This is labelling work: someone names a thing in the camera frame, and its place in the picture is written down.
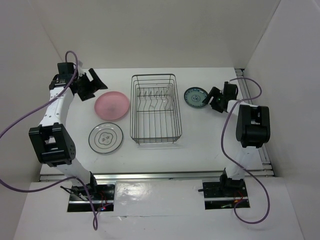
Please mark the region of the blue floral ceramic plate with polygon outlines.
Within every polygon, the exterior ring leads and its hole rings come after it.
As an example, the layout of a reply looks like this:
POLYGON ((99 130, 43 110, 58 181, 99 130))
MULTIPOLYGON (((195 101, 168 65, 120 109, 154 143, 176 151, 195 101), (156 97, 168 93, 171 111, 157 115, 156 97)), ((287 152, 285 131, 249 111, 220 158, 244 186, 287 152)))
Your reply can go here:
POLYGON ((203 101, 207 98, 208 93, 200 87, 190 87, 188 88, 183 95, 184 101, 188 106, 200 109, 206 106, 203 101))

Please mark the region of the clear glass plate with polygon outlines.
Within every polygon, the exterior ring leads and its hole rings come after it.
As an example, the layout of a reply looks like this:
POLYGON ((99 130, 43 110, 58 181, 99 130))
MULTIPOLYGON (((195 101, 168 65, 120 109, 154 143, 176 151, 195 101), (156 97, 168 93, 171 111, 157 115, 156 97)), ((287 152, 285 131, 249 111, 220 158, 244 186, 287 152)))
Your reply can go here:
POLYGON ((162 106, 164 110, 168 111, 171 109, 173 105, 175 97, 175 89, 172 84, 168 84, 167 87, 165 88, 164 95, 162 97, 162 106))

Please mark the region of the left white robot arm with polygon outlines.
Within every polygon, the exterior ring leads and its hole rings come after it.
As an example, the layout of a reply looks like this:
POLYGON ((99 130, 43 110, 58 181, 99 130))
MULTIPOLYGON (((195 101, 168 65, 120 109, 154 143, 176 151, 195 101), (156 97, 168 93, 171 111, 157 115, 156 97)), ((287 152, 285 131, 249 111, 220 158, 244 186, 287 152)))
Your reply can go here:
POLYGON ((78 73, 74 63, 57 64, 56 74, 50 85, 50 103, 39 125, 29 129, 28 135, 38 161, 55 168, 70 178, 77 194, 92 200, 97 197, 99 187, 94 175, 76 158, 76 145, 67 131, 66 120, 75 95, 82 101, 95 97, 98 90, 106 90, 93 68, 87 73, 78 73))

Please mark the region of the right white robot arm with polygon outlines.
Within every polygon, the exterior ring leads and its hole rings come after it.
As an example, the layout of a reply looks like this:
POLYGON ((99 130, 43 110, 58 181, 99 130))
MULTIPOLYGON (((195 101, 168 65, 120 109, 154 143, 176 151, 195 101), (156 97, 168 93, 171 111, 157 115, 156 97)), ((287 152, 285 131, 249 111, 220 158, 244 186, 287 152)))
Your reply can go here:
POLYGON ((234 191, 244 187, 245 173, 252 162, 253 154, 271 137, 269 108, 238 100, 238 91, 236 84, 226 81, 222 90, 212 87, 202 101, 219 113, 228 113, 222 128, 221 143, 224 142, 229 120, 232 116, 236 117, 235 138, 241 148, 234 159, 228 157, 231 164, 223 170, 219 178, 218 190, 223 196, 230 196, 234 191))

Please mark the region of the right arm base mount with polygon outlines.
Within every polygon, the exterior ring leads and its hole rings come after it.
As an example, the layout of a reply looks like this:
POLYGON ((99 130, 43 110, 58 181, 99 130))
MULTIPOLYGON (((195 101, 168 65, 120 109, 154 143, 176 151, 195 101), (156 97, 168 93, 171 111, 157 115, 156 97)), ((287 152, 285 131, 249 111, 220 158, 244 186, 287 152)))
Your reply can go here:
POLYGON ((220 187, 219 182, 203 182, 202 188, 197 190, 203 193, 205 210, 250 208, 250 201, 246 185, 240 188, 220 187))

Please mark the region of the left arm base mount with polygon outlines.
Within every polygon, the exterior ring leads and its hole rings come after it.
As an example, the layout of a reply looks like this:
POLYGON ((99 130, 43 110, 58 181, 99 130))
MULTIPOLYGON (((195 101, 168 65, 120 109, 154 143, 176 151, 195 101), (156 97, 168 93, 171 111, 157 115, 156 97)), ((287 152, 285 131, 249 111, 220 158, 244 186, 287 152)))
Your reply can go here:
MULTIPOLYGON (((69 194, 67 212, 69 213, 84 213, 91 212, 91 205, 87 197, 83 194, 76 193, 75 188, 67 188, 60 186, 62 190, 69 194)), ((113 212, 114 211, 114 197, 115 197, 114 183, 98 184, 96 186, 96 193, 91 195, 93 208, 96 212, 113 212)))

